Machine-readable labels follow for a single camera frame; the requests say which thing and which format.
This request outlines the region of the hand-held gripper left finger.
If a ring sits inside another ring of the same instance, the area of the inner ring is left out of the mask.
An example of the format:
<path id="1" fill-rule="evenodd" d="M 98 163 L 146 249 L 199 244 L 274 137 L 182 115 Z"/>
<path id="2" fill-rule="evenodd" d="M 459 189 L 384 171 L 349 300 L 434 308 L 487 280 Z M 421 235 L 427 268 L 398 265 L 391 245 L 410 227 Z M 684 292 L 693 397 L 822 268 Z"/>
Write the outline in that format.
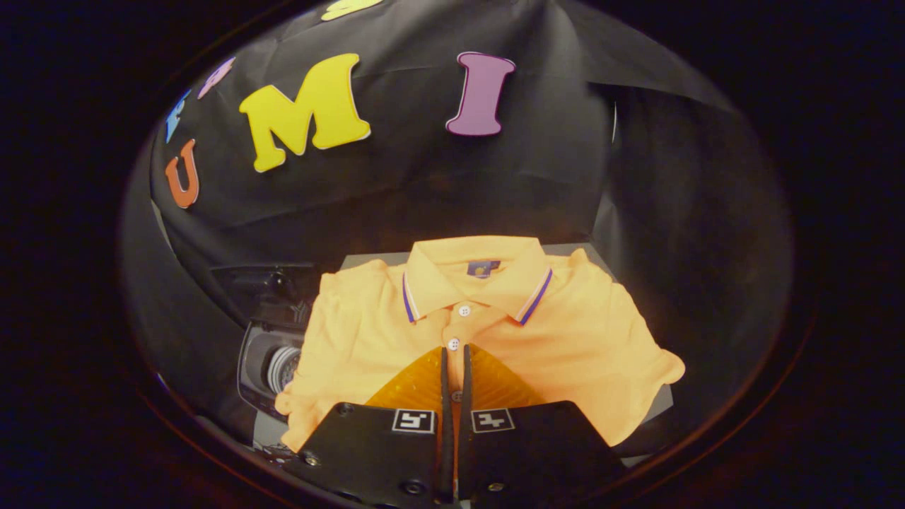
<path id="1" fill-rule="evenodd" d="M 404 368 L 366 404 L 336 403 L 284 471 L 375 508 L 436 508 L 455 499 L 455 410 L 448 351 Z"/>

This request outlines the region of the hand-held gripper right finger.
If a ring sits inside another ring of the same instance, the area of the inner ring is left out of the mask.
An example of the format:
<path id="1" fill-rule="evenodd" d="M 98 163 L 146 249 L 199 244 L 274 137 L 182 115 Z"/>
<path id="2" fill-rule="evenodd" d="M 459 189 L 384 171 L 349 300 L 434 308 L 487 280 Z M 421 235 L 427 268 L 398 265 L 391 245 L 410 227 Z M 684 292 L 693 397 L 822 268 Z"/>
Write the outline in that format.
<path id="1" fill-rule="evenodd" d="M 470 347 L 463 349 L 457 498 L 464 507 L 566 507 L 626 474 L 625 464 L 574 402 L 478 409 Z"/>

